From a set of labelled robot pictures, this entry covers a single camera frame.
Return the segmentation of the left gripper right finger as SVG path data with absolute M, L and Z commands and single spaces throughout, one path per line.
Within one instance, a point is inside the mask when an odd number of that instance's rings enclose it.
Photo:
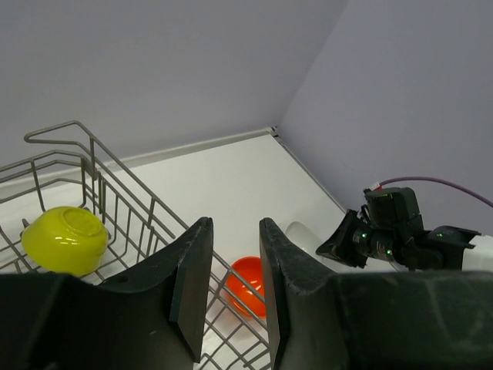
M 338 274 L 262 219 L 274 369 L 490 369 L 488 272 Z

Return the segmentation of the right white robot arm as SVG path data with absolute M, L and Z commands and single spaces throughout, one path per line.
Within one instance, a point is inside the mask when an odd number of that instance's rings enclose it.
M 410 187 L 365 190 L 364 197 L 366 204 L 346 212 L 318 256 L 360 268 L 371 258 L 409 271 L 492 271 L 492 237 L 447 225 L 425 230 Z

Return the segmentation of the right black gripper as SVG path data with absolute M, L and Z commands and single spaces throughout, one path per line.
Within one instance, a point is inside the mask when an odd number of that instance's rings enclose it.
M 424 233 L 424 225 L 415 192 L 409 187 L 377 188 L 365 190 L 364 198 L 361 218 L 355 210 L 346 212 L 316 255 L 348 267 L 365 267 L 369 258 L 416 265 L 415 239 Z

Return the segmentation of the grey wire dish rack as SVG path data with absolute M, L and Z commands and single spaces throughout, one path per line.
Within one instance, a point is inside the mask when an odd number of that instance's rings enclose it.
M 47 152 L 1 165 L 1 277 L 4 274 L 67 274 L 37 265 L 21 244 L 23 230 L 54 207 L 79 207 L 104 224 L 109 242 L 99 268 L 75 277 L 98 285 L 169 246 L 195 222 L 183 221 L 88 129 L 63 140 L 72 121 L 25 135 Z M 243 318 L 230 304 L 228 263 L 213 251 L 203 347 L 191 369 L 268 369 L 267 326 L 255 314 Z

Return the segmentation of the white square dish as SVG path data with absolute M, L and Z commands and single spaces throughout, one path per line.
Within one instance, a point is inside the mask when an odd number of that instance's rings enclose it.
M 319 237 L 305 224 L 294 221 L 285 230 L 286 236 L 296 244 L 301 250 L 312 257 L 316 257 L 316 250 L 322 244 Z

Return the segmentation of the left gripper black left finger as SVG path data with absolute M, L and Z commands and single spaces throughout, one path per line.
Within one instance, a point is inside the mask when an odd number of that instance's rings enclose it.
M 191 369 L 200 361 L 213 221 L 101 284 L 1 277 L 3 369 Z

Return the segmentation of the orange bowl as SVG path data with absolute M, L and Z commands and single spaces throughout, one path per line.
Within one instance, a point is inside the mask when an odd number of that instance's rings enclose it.
M 232 264 L 235 274 L 226 280 L 228 299 L 231 305 L 242 315 L 255 314 L 264 319 L 267 316 L 264 299 L 262 262 L 259 257 L 243 257 Z

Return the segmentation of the lime green bowl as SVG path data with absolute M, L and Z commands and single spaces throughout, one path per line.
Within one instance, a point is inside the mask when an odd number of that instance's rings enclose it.
M 55 207 L 22 232 L 26 254 L 40 267 L 77 277 L 96 271 L 106 252 L 108 232 L 102 221 L 79 207 Z

